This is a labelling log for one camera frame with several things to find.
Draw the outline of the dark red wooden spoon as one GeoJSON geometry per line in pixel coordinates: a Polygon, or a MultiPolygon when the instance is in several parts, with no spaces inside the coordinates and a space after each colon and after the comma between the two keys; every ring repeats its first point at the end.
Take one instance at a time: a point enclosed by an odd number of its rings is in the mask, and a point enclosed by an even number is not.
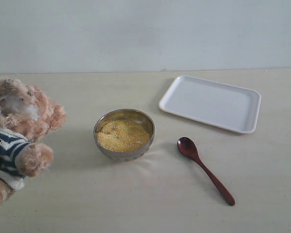
{"type": "Polygon", "coordinates": [[[219,181],[219,179],[201,161],[195,143],[188,137],[181,137],[177,141],[177,148],[184,156],[196,162],[205,171],[205,173],[213,182],[214,186],[217,188],[226,203],[230,206],[234,206],[235,199],[233,198],[231,193],[225,188],[225,186],[219,181]]]}

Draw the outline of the brown teddy bear striped sweater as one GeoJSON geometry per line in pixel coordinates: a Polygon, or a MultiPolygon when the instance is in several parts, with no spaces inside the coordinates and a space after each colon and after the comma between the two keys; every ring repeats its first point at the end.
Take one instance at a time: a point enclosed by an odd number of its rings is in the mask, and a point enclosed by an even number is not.
{"type": "Polygon", "coordinates": [[[37,86],[0,80],[0,206],[53,161],[39,140],[63,126],[66,112],[37,86]]]}

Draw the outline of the steel bowl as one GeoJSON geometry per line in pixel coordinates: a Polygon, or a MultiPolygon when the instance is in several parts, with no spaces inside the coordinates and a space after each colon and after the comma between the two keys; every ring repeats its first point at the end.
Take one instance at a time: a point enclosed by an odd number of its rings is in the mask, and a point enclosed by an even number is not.
{"type": "Polygon", "coordinates": [[[136,109],[118,109],[111,111],[101,117],[93,129],[93,137],[96,146],[105,156],[117,162],[133,161],[143,156],[149,150],[154,140],[154,135],[155,126],[153,120],[146,113],[136,109]],[[142,147],[132,151],[113,152],[103,148],[97,140],[97,133],[105,124],[118,119],[129,119],[138,123],[146,130],[147,133],[150,134],[150,140],[142,147]]]}

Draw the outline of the yellow millet grains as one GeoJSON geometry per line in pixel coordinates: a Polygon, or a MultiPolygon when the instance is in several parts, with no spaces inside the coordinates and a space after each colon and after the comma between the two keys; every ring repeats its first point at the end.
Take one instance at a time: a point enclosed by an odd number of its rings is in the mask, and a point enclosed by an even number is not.
{"type": "Polygon", "coordinates": [[[118,119],[105,124],[97,133],[99,144],[113,152],[136,150],[150,140],[150,134],[138,123],[118,119]]]}

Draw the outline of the white rectangular plastic tray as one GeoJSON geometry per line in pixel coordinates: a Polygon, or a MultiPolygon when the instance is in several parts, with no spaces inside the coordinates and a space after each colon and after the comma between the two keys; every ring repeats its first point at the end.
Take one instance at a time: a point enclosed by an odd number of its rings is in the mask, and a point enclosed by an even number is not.
{"type": "Polygon", "coordinates": [[[167,113],[240,134],[257,126],[261,94],[188,75],[176,77],[159,101],[167,113]]]}

